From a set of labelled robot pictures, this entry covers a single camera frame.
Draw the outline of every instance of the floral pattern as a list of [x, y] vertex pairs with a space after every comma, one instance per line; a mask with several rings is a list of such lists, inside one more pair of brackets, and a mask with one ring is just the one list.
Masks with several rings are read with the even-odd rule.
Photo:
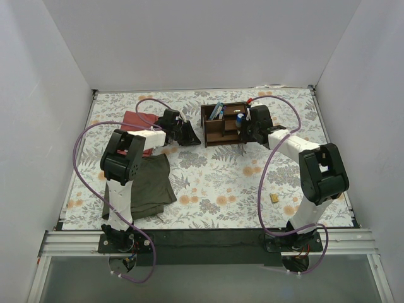
[[[210, 146], [205, 148], [200, 106], [218, 101], [241, 102], [258, 95], [277, 95], [289, 100], [298, 110], [306, 140], [326, 143], [316, 107], [307, 89], [210, 90], [197, 92], [101, 93], [93, 108], [90, 124], [99, 121], [122, 121], [125, 111], [134, 111], [142, 98], [163, 100], [173, 109], [181, 109], [191, 121], [199, 146], [182, 147], [177, 143], [157, 148], [153, 154], [166, 154], [170, 162], [170, 182], [177, 201], [166, 205], [157, 217], [136, 220], [142, 229], [217, 229], [260, 227], [257, 213], [258, 184], [270, 152], [257, 143]], [[274, 123], [289, 129], [296, 127], [296, 117], [288, 105], [275, 99], [261, 99], [270, 108]], [[164, 107], [144, 102], [140, 111], [162, 116]], [[99, 162], [110, 134], [116, 125], [101, 125], [89, 130], [80, 157], [79, 170], [94, 190], [104, 195], [105, 177]], [[279, 202], [273, 204], [270, 194]], [[265, 178], [262, 194], [263, 220], [267, 227], [284, 227], [297, 211], [303, 194], [299, 166], [277, 153]], [[64, 230], [100, 230], [102, 202], [76, 177], [68, 203]], [[350, 212], [342, 195], [327, 208], [320, 222], [332, 227], [352, 226]]]

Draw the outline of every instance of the glass panel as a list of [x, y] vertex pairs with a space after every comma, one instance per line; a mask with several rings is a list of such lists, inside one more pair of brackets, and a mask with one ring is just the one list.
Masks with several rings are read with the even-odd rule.
[[[317, 257], [311, 256], [311, 263]], [[129, 274], [145, 276], [149, 268]], [[41, 302], [381, 302], [366, 256], [327, 256], [297, 278], [251, 264], [158, 266], [144, 285], [111, 275], [108, 258], [52, 258]]]

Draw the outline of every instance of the olive green cloth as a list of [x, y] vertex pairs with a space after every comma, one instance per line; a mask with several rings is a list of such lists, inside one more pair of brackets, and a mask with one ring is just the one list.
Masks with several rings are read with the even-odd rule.
[[[167, 156], [157, 155], [142, 158], [134, 177], [131, 190], [131, 213], [133, 220], [155, 216], [164, 211], [164, 205], [177, 201], [169, 180], [170, 163]], [[105, 199], [109, 201], [108, 184]], [[102, 218], [108, 219], [109, 207], [104, 204]]]

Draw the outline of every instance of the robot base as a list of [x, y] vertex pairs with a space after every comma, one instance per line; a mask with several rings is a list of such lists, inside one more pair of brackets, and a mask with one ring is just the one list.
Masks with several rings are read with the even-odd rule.
[[135, 231], [127, 231], [125, 234], [128, 235], [128, 238], [131, 240], [130, 247], [126, 249], [118, 249], [114, 243], [111, 242], [110, 238], [107, 238], [107, 235], [102, 234], [100, 236], [100, 242], [98, 243], [98, 253], [100, 254], [123, 254], [123, 253], [131, 253], [132, 243], [136, 244], [136, 253], [138, 254], [151, 254], [152, 247], [150, 242], [140, 233]]
[[265, 249], [269, 253], [282, 253], [282, 252], [295, 252], [296, 254], [302, 252], [300, 256], [285, 256], [282, 257], [283, 266], [293, 272], [303, 272], [309, 268], [310, 261], [305, 257], [305, 252], [321, 252], [323, 245], [321, 243], [320, 234], [315, 231], [311, 234], [310, 239], [305, 241], [305, 244], [300, 247], [293, 247], [288, 243], [287, 237], [272, 237], [268, 234], [265, 235]]

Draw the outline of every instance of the small yellow object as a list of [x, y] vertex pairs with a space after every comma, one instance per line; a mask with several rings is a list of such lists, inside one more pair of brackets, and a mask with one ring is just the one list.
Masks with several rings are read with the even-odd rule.
[[278, 195], [277, 195], [277, 194], [270, 194], [270, 197], [271, 197], [272, 203], [277, 203], [277, 202], [279, 202], [279, 199], [278, 199]]

